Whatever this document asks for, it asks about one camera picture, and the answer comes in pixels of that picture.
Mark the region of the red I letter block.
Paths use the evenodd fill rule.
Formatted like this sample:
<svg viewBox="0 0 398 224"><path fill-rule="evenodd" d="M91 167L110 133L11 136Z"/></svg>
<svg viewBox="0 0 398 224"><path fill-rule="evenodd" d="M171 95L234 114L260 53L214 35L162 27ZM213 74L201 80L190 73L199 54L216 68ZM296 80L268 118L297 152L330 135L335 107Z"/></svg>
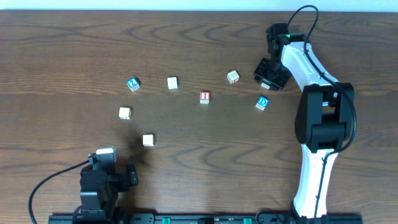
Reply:
<svg viewBox="0 0 398 224"><path fill-rule="evenodd" d="M200 92L200 103L201 104L209 104L210 103L210 92L209 91L201 91Z"/></svg>

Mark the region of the red A letter block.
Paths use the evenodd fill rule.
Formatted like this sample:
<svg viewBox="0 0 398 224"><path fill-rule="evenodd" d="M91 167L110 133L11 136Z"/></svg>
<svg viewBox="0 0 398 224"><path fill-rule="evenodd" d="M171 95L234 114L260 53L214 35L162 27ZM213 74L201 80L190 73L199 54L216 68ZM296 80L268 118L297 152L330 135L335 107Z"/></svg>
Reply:
<svg viewBox="0 0 398 224"><path fill-rule="evenodd" d="M261 87L269 90L271 87L267 85L266 83L261 83Z"/></svg>

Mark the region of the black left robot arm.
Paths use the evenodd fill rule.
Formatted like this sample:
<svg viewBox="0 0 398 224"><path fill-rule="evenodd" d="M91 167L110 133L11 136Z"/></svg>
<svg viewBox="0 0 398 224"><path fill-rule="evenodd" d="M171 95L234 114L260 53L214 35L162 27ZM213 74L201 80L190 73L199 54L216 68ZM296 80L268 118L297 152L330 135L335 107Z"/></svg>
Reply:
<svg viewBox="0 0 398 224"><path fill-rule="evenodd" d="M126 223L128 216L116 207L120 192L127 192L138 184L133 157L126 168L116 171L115 153L89 155L89 165L80 175L81 205L73 212L73 223Z"/></svg>

